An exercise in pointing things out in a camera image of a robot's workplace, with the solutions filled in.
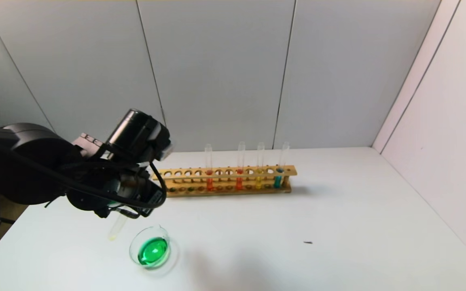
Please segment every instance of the empty test tube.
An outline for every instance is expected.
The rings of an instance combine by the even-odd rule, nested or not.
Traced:
[[[109,232],[109,240],[113,241],[115,240],[116,236],[118,236],[118,233],[120,233],[120,230],[122,230],[123,225],[126,223],[127,217],[125,215],[119,214],[118,218],[116,219],[116,222],[111,228],[111,231]]]
[[[244,153],[246,152],[246,144],[241,141],[238,144],[237,156],[237,174],[244,173]],[[237,190],[242,190],[242,177],[237,177]]]
[[[280,153],[280,161],[278,162],[278,168],[276,171],[278,173],[283,173],[285,171],[284,167],[287,163],[287,156],[289,155],[290,144],[288,141],[283,143],[282,151]],[[274,188],[279,188],[282,181],[281,176],[274,177]]]
[[[257,159],[256,159],[256,173],[261,174],[264,172],[262,167],[264,167],[264,149],[265,145],[263,142],[259,142],[258,147],[257,147]],[[261,189],[262,188],[262,177],[256,177],[255,178],[255,188]]]
[[[205,165],[206,165],[206,175],[212,175],[213,174],[213,165],[211,162],[211,144],[206,144],[206,147],[204,149],[205,153]],[[213,190],[213,179],[208,178],[206,179],[206,188],[208,191]]]

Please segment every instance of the yellow liquid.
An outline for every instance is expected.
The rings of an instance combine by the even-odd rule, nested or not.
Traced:
[[[256,173],[257,174],[262,174],[262,173],[264,173],[264,170],[257,169]],[[255,188],[256,189],[262,189],[262,177],[255,177],[255,181],[256,181]]]

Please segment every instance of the blue liquid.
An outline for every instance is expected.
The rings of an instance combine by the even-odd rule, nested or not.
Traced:
[[[276,169],[276,171],[278,173],[283,173],[284,170],[282,168],[278,168],[278,169]],[[282,183],[282,177],[281,176],[276,176],[274,178],[274,188],[279,188],[281,183]]]

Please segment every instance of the teal liquid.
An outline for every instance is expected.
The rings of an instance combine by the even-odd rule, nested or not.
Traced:
[[[282,177],[281,176],[274,177],[274,188],[279,188],[281,182],[282,182]]]
[[[276,171],[278,173],[283,173],[284,170],[282,168],[278,168],[278,169],[276,169]],[[274,177],[274,188],[279,188],[281,183],[282,183],[282,177],[281,176]]]
[[[159,267],[168,258],[169,249],[165,239],[157,237],[150,239],[141,246],[138,261],[147,268]]]

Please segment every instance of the black cable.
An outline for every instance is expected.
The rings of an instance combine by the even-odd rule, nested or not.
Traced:
[[[0,145],[0,154],[5,156],[5,157],[8,157],[11,160],[14,160],[15,162],[18,162],[20,164],[25,164],[26,166],[38,171],[39,173],[42,173],[42,174],[48,176],[49,178],[51,178],[55,182],[61,184],[62,186],[65,186],[66,188],[77,190],[77,191],[80,191],[80,192],[83,192],[83,193],[86,193],[86,194],[89,194],[89,195],[93,195],[93,196],[96,196],[96,197],[100,197],[100,198],[103,198],[103,199],[107,199],[107,200],[110,200],[110,201],[115,201],[115,202],[118,202],[118,203],[122,203],[122,204],[130,206],[130,207],[158,208],[159,206],[163,205],[163,203],[165,202],[166,186],[163,187],[164,198],[163,198],[162,201],[160,201],[158,203],[144,203],[144,202],[141,202],[141,201],[120,197],[115,192],[112,192],[112,193],[105,192],[103,190],[99,190],[99,189],[87,186],[85,184],[76,182],[75,180],[72,180],[71,178],[60,175],[59,173],[53,171],[50,168],[44,167],[42,164],[38,164],[38,163],[36,163],[36,162],[26,158],[26,157],[23,157],[23,156],[15,153],[14,151],[11,151],[11,150],[3,147],[2,145]],[[156,174],[157,178],[161,181],[161,185],[163,186],[164,182],[161,179],[161,175],[159,175],[157,170],[154,170],[154,173]]]
[[[57,199],[59,196],[55,197],[52,201],[46,203],[46,205],[44,205],[44,208],[48,208],[48,206],[50,206],[51,203],[53,203],[55,201],[55,199]]]
[[[128,217],[130,219],[136,219],[139,217],[139,213],[133,213],[133,212],[130,212],[129,210],[113,209],[113,211],[118,211],[119,214],[122,214],[123,216]]]

